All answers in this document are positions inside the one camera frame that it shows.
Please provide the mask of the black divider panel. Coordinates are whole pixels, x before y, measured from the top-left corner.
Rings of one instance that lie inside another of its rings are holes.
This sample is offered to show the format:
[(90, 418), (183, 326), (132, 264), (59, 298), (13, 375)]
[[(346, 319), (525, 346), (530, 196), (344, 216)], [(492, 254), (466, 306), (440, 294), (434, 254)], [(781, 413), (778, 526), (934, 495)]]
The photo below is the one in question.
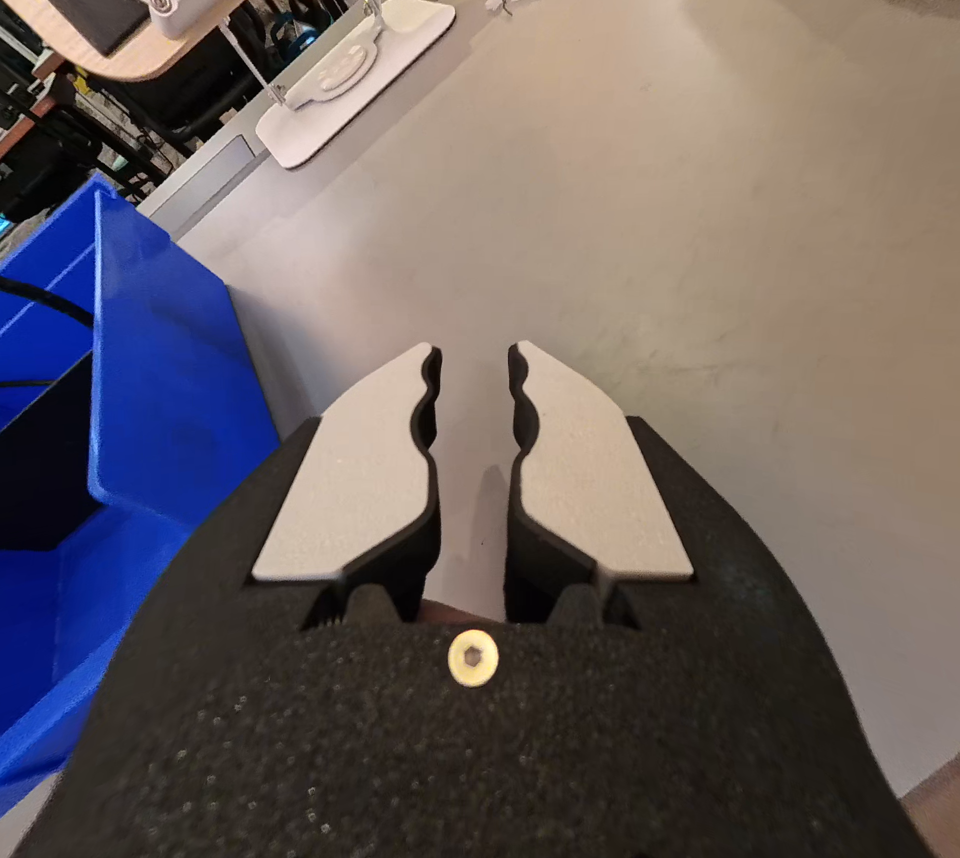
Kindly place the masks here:
[(1, 432), (1, 550), (51, 552), (103, 507), (89, 489), (92, 354)]

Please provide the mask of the white board stand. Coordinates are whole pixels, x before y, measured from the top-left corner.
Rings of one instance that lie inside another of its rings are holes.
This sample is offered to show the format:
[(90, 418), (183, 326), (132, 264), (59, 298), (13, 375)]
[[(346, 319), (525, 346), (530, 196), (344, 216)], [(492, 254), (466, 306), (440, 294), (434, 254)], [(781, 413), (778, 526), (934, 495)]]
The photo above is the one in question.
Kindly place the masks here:
[[(167, 39), (181, 38), (216, 0), (143, 0)], [(231, 31), (219, 29), (270, 97), (256, 134), (284, 169), (299, 168), (371, 104), (453, 24), (455, 9), (428, 0), (364, 0), (370, 14), (293, 86), (278, 89), (258, 71)]]

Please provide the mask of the blue container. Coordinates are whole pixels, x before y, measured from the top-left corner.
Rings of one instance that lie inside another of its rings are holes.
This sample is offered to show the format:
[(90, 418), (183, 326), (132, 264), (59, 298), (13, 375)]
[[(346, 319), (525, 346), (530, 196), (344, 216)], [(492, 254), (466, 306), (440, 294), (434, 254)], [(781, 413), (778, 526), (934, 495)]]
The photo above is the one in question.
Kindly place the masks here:
[(318, 36), (315, 27), (299, 22), (290, 12), (278, 14), (270, 27), (270, 41), (278, 56), (285, 62), (294, 60), (309, 48)]

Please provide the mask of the blue plastic bin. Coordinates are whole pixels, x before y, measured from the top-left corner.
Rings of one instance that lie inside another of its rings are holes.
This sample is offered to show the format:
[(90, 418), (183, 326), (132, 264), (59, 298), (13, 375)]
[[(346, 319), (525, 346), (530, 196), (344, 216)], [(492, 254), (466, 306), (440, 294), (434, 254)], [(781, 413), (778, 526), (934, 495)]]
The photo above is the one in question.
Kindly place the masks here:
[(186, 538), (278, 446), (227, 286), (100, 177), (2, 276), (2, 430), (92, 354), (88, 489), (51, 552), (1, 552), (1, 810), (61, 770), (106, 666)]

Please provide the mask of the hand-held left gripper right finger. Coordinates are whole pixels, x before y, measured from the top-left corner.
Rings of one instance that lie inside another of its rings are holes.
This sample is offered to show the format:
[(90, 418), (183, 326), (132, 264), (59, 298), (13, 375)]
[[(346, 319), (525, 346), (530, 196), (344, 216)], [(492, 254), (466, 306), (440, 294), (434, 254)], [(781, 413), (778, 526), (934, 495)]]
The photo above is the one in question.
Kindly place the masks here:
[(585, 585), (686, 584), (694, 566), (626, 413), (597, 384), (523, 339), (508, 351), (517, 455), (510, 468), (505, 614), (545, 623)]

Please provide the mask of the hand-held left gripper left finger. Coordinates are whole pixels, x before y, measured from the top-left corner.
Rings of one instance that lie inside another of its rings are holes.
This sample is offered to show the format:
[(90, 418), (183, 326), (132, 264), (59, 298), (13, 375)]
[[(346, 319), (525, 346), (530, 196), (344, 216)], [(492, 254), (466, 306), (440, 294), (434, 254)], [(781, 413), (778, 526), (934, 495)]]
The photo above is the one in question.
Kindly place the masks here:
[(441, 549), (430, 454), (441, 353), (417, 344), (325, 410), (253, 564), (255, 581), (324, 583), (342, 604), (379, 585), (414, 620)]

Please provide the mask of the grey desk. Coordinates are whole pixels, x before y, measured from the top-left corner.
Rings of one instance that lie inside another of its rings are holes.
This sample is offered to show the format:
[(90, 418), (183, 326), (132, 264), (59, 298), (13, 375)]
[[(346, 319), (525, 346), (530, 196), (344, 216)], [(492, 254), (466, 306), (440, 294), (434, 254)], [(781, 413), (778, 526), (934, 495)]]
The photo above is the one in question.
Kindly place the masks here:
[[(958, 752), (958, 22), (448, 0), (180, 243), (282, 444), (190, 538), (15, 856), (930, 856)], [(507, 620), (523, 339), (626, 413), (695, 576)], [(441, 351), (417, 616), (254, 563), (319, 419)]]

